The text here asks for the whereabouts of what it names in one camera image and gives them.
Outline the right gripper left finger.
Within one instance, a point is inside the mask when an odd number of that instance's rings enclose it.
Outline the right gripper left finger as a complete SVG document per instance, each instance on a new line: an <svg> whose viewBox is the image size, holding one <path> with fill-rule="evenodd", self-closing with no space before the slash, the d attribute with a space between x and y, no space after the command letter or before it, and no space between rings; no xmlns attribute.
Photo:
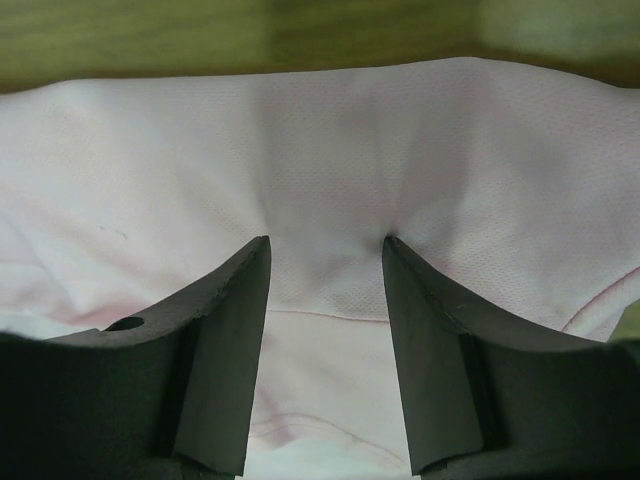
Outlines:
<svg viewBox="0 0 640 480"><path fill-rule="evenodd" d="M109 327L1 336L5 479L244 472L270 285L265 236Z"/></svg>

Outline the pink t shirt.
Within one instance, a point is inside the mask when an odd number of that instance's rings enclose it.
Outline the pink t shirt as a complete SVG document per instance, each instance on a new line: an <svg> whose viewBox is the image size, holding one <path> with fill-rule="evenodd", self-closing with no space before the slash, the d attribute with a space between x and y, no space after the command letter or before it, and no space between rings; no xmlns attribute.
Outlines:
<svg viewBox="0 0 640 480"><path fill-rule="evenodd" d="M474 58L89 80L1 99L1 326L104 327L272 246L250 479L404 479L381 268L397 234L525 319L639 297L639 94Z"/></svg>

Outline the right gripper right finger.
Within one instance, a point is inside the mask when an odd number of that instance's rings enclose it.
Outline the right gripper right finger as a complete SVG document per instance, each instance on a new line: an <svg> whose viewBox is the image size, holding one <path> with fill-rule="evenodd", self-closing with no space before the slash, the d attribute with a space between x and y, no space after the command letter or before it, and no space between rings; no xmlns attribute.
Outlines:
<svg viewBox="0 0 640 480"><path fill-rule="evenodd" d="M411 471L422 479L635 479L639 344L511 314L395 237L382 249Z"/></svg>

